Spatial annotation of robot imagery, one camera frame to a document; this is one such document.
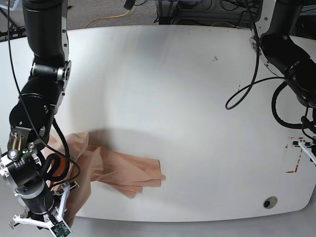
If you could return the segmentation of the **peach T-shirt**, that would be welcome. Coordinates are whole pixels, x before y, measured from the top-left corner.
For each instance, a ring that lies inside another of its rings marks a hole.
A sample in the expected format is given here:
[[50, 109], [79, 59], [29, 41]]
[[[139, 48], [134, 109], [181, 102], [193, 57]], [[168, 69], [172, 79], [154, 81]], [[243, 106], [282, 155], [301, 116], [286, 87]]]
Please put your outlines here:
[[153, 158], [142, 158], [119, 152], [89, 142], [89, 133], [72, 133], [66, 136], [70, 158], [81, 172], [75, 181], [79, 187], [70, 191], [66, 202], [64, 220], [72, 226], [76, 214], [91, 195], [94, 181], [104, 183], [127, 198], [134, 198], [144, 187], [160, 187], [165, 179], [160, 162]]

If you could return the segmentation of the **red tape rectangle marking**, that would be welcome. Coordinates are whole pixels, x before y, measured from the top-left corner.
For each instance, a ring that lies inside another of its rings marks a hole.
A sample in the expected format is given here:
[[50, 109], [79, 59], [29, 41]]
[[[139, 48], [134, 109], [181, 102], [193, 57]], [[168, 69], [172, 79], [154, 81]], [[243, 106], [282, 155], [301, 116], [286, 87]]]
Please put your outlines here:
[[293, 174], [298, 171], [302, 149], [298, 145], [297, 138], [288, 137], [282, 158], [282, 172]]

